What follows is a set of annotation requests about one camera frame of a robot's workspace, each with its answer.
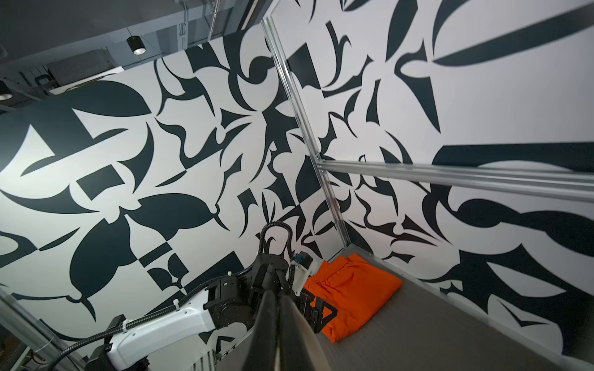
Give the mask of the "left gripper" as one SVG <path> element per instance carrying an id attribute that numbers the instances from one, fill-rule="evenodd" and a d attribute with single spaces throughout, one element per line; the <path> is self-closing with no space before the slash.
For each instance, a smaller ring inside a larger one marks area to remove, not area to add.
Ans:
<path id="1" fill-rule="evenodd" d="M 321 332 L 338 315 L 338 310 L 305 288 L 320 265 L 306 252 L 286 260 L 274 254 L 260 254 L 252 265 L 252 313 L 258 311 L 265 292 L 286 294 L 296 304 L 315 333 Z"/>

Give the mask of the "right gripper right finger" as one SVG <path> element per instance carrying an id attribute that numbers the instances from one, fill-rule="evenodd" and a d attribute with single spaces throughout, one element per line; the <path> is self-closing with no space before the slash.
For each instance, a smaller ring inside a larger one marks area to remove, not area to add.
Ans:
<path id="1" fill-rule="evenodd" d="M 278 370 L 331 370 L 316 335 L 286 295 L 278 314 Z"/>

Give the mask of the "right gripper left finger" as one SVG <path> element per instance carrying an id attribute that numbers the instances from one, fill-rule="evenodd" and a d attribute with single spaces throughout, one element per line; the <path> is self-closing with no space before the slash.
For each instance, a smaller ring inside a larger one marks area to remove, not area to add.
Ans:
<path id="1" fill-rule="evenodd" d="M 277 297 L 266 291 L 258 308 L 252 331 L 252 342 L 247 351 L 242 371 L 273 371 L 277 348 L 278 309 Z"/>

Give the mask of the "orange shorts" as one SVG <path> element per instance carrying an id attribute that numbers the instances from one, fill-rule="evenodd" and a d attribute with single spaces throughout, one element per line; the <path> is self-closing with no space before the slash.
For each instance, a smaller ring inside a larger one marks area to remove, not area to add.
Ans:
<path id="1" fill-rule="evenodd" d="M 331 343 L 337 343 L 360 330 L 402 285 L 401 279 L 352 254 L 323 262 L 305 289 L 337 309 L 337 316 L 322 329 Z"/>

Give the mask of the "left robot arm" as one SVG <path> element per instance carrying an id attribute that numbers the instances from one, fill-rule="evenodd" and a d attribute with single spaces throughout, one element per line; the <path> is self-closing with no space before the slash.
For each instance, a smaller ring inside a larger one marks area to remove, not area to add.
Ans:
<path id="1" fill-rule="evenodd" d="M 132 321 L 123 315 L 114 318 L 105 332 L 65 349 L 46 369 L 100 342 L 86 370 L 147 370 L 147 358 L 154 352 L 238 323 L 252 331 L 244 370 L 328 369 L 316 334 L 338 311 L 304 288 L 312 266 L 306 253 L 286 260 L 259 252 L 250 267 L 213 278 L 167 308 Z"/>

